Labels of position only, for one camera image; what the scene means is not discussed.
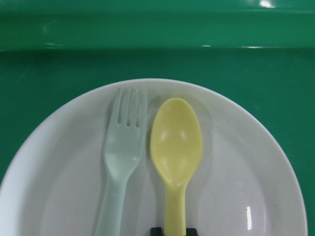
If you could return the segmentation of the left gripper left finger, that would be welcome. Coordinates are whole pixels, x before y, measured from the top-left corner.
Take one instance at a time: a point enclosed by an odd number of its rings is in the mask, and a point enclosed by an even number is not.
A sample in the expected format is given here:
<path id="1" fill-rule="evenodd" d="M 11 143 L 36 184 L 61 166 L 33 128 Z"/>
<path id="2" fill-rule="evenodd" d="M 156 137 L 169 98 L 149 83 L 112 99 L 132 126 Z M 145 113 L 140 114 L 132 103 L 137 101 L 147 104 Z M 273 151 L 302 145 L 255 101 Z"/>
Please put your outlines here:
<path id="1" fill-rule="evenodd" d="M 164 236 L 162 227 L 150 228 L 150 236 Z"/>

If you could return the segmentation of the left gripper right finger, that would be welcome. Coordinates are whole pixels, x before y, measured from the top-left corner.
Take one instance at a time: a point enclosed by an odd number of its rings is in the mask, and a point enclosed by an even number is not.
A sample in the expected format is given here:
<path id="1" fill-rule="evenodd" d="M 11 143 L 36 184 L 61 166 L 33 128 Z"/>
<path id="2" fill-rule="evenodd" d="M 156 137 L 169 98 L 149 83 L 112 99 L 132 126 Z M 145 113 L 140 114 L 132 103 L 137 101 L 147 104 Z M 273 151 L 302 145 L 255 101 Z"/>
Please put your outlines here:
<path id="1" fill-rule="evenodd" d="M 186 236 L 198 236 L 196 228 L 186 228 Z"/>

